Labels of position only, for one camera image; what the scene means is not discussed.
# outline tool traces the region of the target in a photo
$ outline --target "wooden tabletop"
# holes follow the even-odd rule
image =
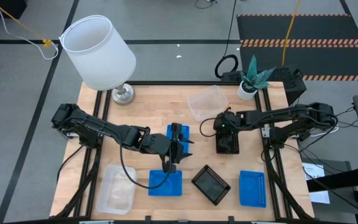
[[[136,98],[127,106],[119,106],[111,100],[108,121],[114,124],[128,124],[149,126],[151,133],[163,133],[167,125],[172,122],[190,127],[190,153],[193,155],[183,159],[177,169],[183,172],[183,195],[181,197],[150,197],[148,190],[140,187],[135,189],[135,199],[132,210],[126,215],[101,213],[96,209],[101,181],[107,165],[120,166],[119,146],[112,138],[104,138],[101,163],[99,167],[98,183],[96,186],[92,219],[110,220],[144,220],[151,215],[153,220],[227,220],[234,216],[236,221],[264,220],[273,221],[272,201],[267,178],[266,165],[261,160],[262,141],[259,130],[243,131],[239,133],[240,154],[216,154],[215,138],[203,137],[199,132],[200,122],[195,121],[188,109],[186,97],[207,86],[140,86],[135,85]],[[232,111],[255,110],[254,100],[243,101],[237,96],[237,86],[220,86],[221,91],[229,101]],[[282,83],[272,82],[268,88],[272,109],[288,106]],[[78,105],[84,111],[92,114],[96,91],[83,85],[78,99]],[[263,97],[260,97],[264,110]],[[205,133],[212,133],[212,121],[203,126]],[[295,140],[288,140],[287,144],[297,147]],[[78,139],[69,140],[65,158],[78,148]],[[73,158],[62,170],[53,201],[51,215],[58,213],[71,199],[78,188],[85,151]],[[290,148],[281,149],[283,168],[287,180],[287,187],[296,201],[306,213],[314,216],[302,169],[300,156]],[[149,184],[150,169],[161,169],[160,158],[156,155],[144,155],[138,152],[124,150],[125,165],[133,167],[137,172],[137,181]],[[209,165],[230,186],[231,190],[218,206],[214,206],[192,183],[191,179],[205,165]],[[266,208],[243,207],[239,202],[239,173],[240,170],[251,170],[265,173]],[[285,217],[282,204],[282,194],[277,188],[280,202],[281,216]]]

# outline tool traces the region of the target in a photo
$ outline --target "white lamp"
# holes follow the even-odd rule
[[[136,58],[108,18],[88,16],[80,19],[59,39],[88,87],[113,89],[112,98],[120,105],[134,100],[133,87],[124,82],[134,72]]]

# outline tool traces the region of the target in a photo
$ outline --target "clear plastic container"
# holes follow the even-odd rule
[[[216,85],[197,94],[188,95],[187,103],[196,121],[215,117],[218,113],[223,112],[229,104],[221,89]]]
[[[136,180],[134,168],[125,167],[132,179]],[[121,166],[108,165],[104,171],[96,209],[99,212],[124,215],[132,210],[135,185],[125,175]]]

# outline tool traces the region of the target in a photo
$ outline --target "black plastic tray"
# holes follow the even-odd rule
[[[224,198],[231,187],[208,165],[205,165],[191,180],[215,206]]]

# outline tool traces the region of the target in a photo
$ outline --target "lamp base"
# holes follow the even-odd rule
[[[128,84],[122,84],[112,90],[111,96],[118,105],[128,105],[135,99],[135,90]]]

